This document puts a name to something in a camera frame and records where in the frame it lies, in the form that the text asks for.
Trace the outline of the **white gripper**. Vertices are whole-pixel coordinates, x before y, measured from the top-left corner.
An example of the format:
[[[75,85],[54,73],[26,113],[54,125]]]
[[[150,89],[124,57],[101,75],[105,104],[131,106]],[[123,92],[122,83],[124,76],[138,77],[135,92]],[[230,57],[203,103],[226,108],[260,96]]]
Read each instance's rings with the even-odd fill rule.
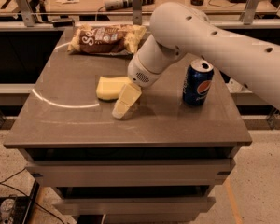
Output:
[[[151,86],[161,76],[160,74],[154,74],[148,71],[142,65],[137,55],[134,55],[131,59],[128,65],[127,74],[130,81],[135,84],[125,84],[122,87],[121,92],[119,93],[119,98],[115,102],[112,111],[112,116],[116,119],[123,118],[133,104],[138,100],[142,94],[140,87],[145,88]]]

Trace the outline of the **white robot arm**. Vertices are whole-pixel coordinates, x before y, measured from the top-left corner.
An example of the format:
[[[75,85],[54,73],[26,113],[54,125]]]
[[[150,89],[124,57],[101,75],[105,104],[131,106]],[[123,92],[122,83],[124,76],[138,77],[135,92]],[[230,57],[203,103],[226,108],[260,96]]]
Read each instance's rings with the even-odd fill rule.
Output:
[[[201,11],[168,2],[150,17],[150,36],[128,66],[112,115],[120,119],[171,64],[191,53],[235,79],[280,111],[280,46],[221,30]]]

